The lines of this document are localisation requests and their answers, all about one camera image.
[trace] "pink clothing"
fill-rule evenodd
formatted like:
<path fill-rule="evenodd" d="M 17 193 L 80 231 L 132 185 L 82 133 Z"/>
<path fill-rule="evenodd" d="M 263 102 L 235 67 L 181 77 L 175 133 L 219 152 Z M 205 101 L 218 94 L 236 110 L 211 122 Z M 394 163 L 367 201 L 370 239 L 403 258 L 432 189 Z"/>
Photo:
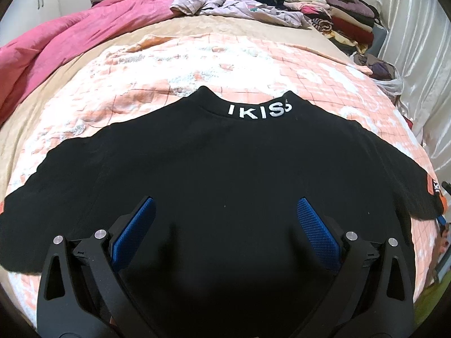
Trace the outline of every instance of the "pink clothing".
<path fill-rule="evenodd" d="M 53 71 L 74 57 L 109 38 L 180 15 L 169 8 L 173 0 L 105 1 L 107 6 L 100 3 L 48 21 L 0 48 L 0 125 Z"/>
<path fill-rule="evenodd" d="M 330 5 L 326 3 L 321 3 L 319 1 L 300 1 L 298 3 L 283 3 L 286 7 L 289 7 L 291 10 L 300 10 L 302 6 L 311 6 L 311 7 L 322 7 L 324 10 L 330 9 Z"/>
<path fill-rule="evenodd" d="M 306 6 L 302 6 L 301 7 L 301 13 L 303 13 L 303 14 L 317 14 L 318 11 L 314 7 L 306 5 Z"/>

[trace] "orange sleeve tag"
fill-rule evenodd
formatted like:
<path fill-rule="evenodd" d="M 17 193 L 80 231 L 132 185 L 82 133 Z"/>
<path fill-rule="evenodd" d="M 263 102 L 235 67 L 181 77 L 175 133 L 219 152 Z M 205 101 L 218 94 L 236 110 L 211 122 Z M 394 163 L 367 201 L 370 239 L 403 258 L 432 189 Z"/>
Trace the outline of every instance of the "orange sleeve tag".
<path fill-rule="evenodd" d="M 428 174 L 428 193 L 430 195 L 434 195 L 434 185 L 433 185 L 434 180 L 432 179 L 432 177 Z"/>
<path fill-rule="evenodd" d="M 441 204 L 443 205 L 443 214 L 446 213 L 446 211 L 448 211 L 448 201 L 446 200 L 445 196 L 440 192 L 440 201 Z"/>

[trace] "red sweater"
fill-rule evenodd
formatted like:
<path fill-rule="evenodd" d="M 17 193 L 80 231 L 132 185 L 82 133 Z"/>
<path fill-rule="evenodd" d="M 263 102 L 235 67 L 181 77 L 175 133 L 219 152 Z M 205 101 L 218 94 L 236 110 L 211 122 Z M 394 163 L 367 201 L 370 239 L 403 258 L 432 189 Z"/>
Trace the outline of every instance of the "red sweater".
<path fill-rule="evenodd" d="M 341 31 L 343 34 L 351 39 L 356 40 L 358 43 L 364 45 L 372 45 L 374 35 L 371 32 L 364 31 L 362 28 L 355 26 L 343 19 L 333 16 L 332 22 L 334 23 L 334 30 Z"/>

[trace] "orange patterned bedsheet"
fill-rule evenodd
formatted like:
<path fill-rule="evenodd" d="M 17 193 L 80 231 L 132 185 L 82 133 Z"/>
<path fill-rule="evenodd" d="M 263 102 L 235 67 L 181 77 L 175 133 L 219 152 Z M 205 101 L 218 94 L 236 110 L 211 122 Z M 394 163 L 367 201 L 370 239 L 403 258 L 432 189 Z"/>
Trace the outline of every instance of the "orange patterned bedsheet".
<path fill-rule="evenodd" d="M 111 47 L 46 104 L 7 193 L 22 186 L 47 152 L 63 140 L 91 136 L 111 123 L 147 114 L 201 85 L 226 100 L 243 103 L 261 103 L 291 90 L 330 113 L 358 121 L 435 178 L 427 154 L 403 117 L 364 73 L 369 73 L 367 67 L 338 62 L 307 47 L 244 36 L 148 35 L 132 46 Z M 432 258 L 435 221 L 412 219 L 412 236 L 416 300 Z M 10 273 L 9 278 L 26 315 L 36 324 L 40 277 Z"/>

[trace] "t-shirt sleeve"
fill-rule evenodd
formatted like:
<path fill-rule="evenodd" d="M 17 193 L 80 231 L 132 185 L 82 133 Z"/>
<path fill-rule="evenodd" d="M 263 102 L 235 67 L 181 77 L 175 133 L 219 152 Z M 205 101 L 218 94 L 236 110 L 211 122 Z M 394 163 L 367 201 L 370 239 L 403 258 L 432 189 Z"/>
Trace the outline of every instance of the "t-shirt sleeve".
<path fill-rule="evenodd" d="M 370 156 L 384 171 L 394 199 L 415 219 L 432 220 L 444 214 L 447 202 L 438 182 L 413 159 L 358 125 Z"/>

